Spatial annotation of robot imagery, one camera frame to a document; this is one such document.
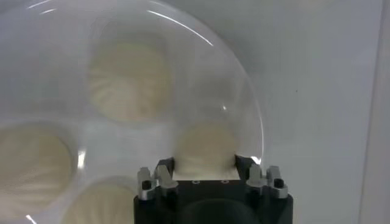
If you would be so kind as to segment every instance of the clear plastic dome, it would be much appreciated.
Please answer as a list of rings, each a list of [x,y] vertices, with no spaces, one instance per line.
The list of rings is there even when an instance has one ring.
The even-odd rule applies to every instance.
[[[196,124],[228,126],[237,154],[261,161],[262,123],[250,80],[198,20],[154,1],[37,4],[0,15],[0,124],[48,123],[71,138],[75,177],[64,205],[97,179],[125,175],[135,183],[140,167],[154,169],[171,157],[178,136]],[[167,59],[172,94],[152,119],[115,121],[91,103],[90,62],[101,46],[120,41],[152,46]],[[37,219],[56,220],[45,215]]]

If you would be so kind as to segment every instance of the transparent lid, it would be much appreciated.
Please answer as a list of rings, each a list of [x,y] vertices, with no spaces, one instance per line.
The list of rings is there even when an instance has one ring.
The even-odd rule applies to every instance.
[[[236,154],[260,163],[258,102],[243,67],[215,33],[159,2],[86,5],[47,1],[0,15],[2,128],[58,127],[59,136],[71,139],[76,186],[115,175],[134,179],[140,167],[154,169],[172,157],[181,136],[201,124],[223,125],[236,140]],[[156,116],[116,121],[91,102],[93,58],[117,43],[152,47],[167,61],[171,91]]]

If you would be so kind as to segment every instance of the white wall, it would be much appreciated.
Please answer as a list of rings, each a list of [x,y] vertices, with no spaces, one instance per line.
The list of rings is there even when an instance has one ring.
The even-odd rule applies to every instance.
[[[360,223],[390,222],[390,1],[385,0]]]
[[[165,0],[214,29],[255,81],[266,164],[296,223],[358,223],[382,0]]]

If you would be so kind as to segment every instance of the white background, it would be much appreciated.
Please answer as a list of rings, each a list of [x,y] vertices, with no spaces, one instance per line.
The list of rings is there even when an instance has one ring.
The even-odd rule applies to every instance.
[[[382,0],[165,0],[253,78],[296,223],[358,223]]]

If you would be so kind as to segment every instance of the dumpling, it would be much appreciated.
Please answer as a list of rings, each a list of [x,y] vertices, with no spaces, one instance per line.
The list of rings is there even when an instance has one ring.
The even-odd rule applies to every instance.
[[[134,196],[114,184],[89,187],[68,208],[62,224],[133,224]]]
[[[142,44],[119,43],[100,50],[88,75],[92,104],[116,121],[158,116],[171,95],[171,74],[163,56]]]
[[[66,145],[40,127],[0,130],[0,220],[48,207],[71,180]]]
[[[229,179],[235,177],[237,142],[225,126],[198,124],[186,131],[174,152],[176,180]]]

